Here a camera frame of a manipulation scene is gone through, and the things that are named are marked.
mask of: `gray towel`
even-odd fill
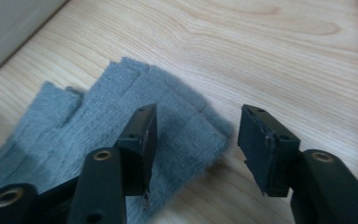
[[[47,82],[0,148],[0,187],[31,183],[39,192],[79,174],[85,156],[112,147],[136,108],[158,105],[158,148],[143,197],[127,197],[129,223],[146,223],[185,183],[227,148],[232,127],[169,73],[123,58],[87,93]]]

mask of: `light wood surface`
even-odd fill
[[[45,80],[88,89],[123,56],[178,76],[236,128],[228,153],[152,222],[294,222],[289,199],[262,197],[243,163],[242,104],[358,177],[358,1],[70,1],[0,69],[0,145]]]

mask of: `gray cloth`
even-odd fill
[[[39,192],[79,174],[87,153],[112,147],[136,108],[158,105],[158,148],[143,197],[127,197],[129,223],[145,223],[227,148],[231,125],[176,77],[123,58],[87,93],[47,82],[0,148],[0,187],[31,183]]]

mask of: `wooden table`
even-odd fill
[[[44,81],[87,89],[123,56],[181,78],[236,132],[242,104],[267,109],[358,177],[358,1],[70,1],[0,69],[0,145]],[[153,222],[293,223],[236,139]]]

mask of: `gray object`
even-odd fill
[[[0,0],[0,65],[67,0]]]
[[[132,112],[158,105],[158,148],[143,197],[127,197],[129,223],[146,223],[173,194],[227,148],[232,127],[198,93],[156,66],[111,63],[85,94],[45,83],[0,148],[0,187],[19,182],[39,192],[79,173],[87,153],[111,147]]]

